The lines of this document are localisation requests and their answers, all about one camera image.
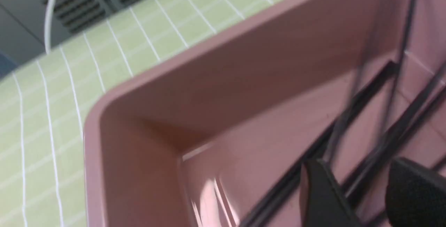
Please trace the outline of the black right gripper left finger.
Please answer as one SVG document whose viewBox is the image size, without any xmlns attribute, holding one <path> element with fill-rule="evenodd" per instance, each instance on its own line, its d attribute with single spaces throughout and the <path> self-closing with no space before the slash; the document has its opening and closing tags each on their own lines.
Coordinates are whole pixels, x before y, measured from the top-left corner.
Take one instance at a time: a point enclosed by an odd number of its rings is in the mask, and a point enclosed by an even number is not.
<svg viewBox="0 0 446 227">
<path fill-rule="evenodd" d="M 323 160 L 301 168 L 300 215 L 303 227 L 361 227 L 339 183 Z"/>
</svg>

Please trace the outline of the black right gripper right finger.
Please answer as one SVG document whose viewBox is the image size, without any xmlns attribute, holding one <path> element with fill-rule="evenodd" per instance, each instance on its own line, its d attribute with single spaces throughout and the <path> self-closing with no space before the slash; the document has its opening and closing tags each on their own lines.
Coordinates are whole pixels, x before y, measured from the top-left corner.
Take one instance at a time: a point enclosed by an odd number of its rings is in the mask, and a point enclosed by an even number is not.
<svg viewBox="0 0 446 227">
<path fill-rule="evenodd" d="M 407 158 L 390 164 L 385 209 L 392 227 L 444 227 L 445 177 Z"/>
</svg>

